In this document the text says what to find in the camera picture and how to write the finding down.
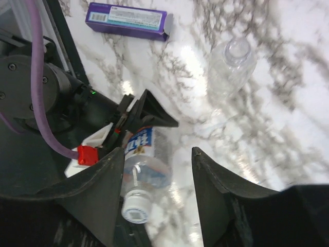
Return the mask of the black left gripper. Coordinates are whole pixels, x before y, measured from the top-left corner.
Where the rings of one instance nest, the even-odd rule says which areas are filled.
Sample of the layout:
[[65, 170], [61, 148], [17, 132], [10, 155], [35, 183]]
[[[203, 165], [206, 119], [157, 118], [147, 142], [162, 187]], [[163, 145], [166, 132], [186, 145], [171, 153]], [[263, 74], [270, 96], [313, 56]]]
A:
[[149, 90], [144, 90], [138, 99], [131, 94], [125, 95], [113, 124], [102, 144], [103, 152], [111, 152], [116, 147], [125, 148], [129, 139], [142, 127], [178, 127], [178, 121], [165, 111]]

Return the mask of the clear bottle with blue label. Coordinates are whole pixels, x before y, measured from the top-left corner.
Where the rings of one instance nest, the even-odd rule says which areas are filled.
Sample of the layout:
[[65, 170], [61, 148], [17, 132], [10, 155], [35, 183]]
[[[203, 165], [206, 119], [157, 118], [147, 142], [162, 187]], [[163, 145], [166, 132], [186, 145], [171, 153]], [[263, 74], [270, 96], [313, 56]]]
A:
[[171, 151], [166, 128], [143, 127], [128, 139], [121, 187], [125, 202], [132, 190], [146, 191], [154, 198], [170, 188]]

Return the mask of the white cap with QR code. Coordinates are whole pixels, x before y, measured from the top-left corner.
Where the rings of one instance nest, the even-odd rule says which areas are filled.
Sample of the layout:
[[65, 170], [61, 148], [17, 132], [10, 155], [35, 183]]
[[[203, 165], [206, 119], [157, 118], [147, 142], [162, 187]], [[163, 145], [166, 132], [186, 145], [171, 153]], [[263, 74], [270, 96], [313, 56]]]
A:
[[124, 196], [121, 215], [130, 223], [147, 223], [152, 211], [152, 194], [146, 190], [133, 189]]

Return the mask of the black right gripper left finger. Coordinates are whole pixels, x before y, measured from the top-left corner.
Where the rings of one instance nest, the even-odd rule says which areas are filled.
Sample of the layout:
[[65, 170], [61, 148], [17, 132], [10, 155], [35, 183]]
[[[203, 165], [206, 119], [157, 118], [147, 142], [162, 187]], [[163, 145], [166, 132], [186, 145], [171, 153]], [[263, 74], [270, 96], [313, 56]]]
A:
[[34, 195], [1, 195], [1, 246], [112, 246], [124, 150]]

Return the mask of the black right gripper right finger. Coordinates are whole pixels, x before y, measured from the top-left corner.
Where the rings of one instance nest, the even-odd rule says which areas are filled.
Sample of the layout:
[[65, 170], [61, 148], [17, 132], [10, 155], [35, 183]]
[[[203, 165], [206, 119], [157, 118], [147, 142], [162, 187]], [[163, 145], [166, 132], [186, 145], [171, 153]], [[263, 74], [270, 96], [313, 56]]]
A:
[[328, 246], [328, 186], [275, 191], [192, 149], [204, 246]]

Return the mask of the clear unlabelled plastic bottle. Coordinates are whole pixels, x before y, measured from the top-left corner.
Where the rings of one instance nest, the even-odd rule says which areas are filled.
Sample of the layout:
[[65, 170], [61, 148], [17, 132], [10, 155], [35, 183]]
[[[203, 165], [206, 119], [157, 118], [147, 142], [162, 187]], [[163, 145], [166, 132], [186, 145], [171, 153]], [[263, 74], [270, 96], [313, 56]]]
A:
[[257, 57], [245, 37], [218, 44], [210, 53], [207, 94], [212, 104], [222, 103], [236, 94], [250, 79]]

